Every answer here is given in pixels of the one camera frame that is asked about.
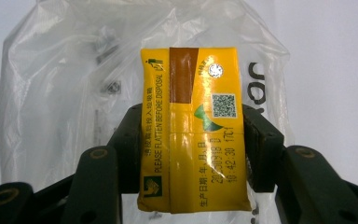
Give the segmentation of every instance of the white background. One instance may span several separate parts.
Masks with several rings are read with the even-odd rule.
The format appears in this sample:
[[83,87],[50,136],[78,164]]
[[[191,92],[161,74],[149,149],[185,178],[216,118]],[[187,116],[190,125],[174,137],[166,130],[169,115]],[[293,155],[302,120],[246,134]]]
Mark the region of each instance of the white background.
[[[358,1],[247,2],[291,53],[284,73],[296,143],[358,184]],[[5,37],[34,4],[0,0],[0,66]]]

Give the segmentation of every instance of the clear plastic bag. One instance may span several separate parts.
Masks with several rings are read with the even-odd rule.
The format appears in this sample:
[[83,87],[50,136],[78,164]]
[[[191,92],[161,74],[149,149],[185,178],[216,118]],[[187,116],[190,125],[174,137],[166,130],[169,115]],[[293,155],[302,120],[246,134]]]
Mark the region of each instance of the clear plastic bag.
[[[282,74],[289,53],[243,1],[38,1],[4,44],[3,182],[39,190],[71,175],[81,153],[105,145],[127,109],[142,102],[140,49],[168,47],[237,48],[243,102],[292,142]],[[262,217],[274,210],[273,194],[252,196],[260,216],[142,213],[135,198],[124,198],[126,223],[279,222],[274,212]]]

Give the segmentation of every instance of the yellow juice box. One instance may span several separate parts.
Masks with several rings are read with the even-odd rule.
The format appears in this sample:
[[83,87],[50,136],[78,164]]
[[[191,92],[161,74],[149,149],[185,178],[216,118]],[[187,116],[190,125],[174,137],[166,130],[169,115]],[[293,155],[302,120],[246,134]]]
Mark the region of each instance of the yellow juice box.
[[[145,145],[139,208],[171,213],[250,210],[236,50],[143,49],[142,58]],[[158,96],[158,75],[150,74],[164,77],[163,95]],[[147,88],[155,90],[151,97]],[[152,99],[150,108],[148,99]],[[161,99],[161,108],[158,108],[158,99]],[[144,122],[144,118],[148,118],[147,108],[154,111],[149,113],[154,119],[151,133],[155,134],[150,140],[151,151],[145,147],[148,145]],[[159,127],[164,132],[161,138],[156,137]],[[161,150],[159,139],[164,146]],[[161,158],[161,173],[156,173],[156,158]],[[155,188],[158,186],[160,190],[153,197],[146,194],[153,188],[146,183],[148,176],[154,176]]]

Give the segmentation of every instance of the white circle sticker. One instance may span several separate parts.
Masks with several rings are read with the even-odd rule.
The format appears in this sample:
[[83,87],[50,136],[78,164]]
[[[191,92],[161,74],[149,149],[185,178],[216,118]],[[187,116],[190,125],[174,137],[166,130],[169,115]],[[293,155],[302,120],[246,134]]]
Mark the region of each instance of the white circle sticker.
[[223,75],[223,67],[218,63],[213,63],[209,66],[208,72],[211,77],[221,77]]

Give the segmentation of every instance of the brown tape strip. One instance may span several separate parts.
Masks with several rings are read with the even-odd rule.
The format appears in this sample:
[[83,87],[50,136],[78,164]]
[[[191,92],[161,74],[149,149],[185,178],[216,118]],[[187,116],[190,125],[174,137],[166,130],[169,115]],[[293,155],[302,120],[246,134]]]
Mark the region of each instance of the brown tape strip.
[[170,48],[170,103],[191,104],[199,49]]

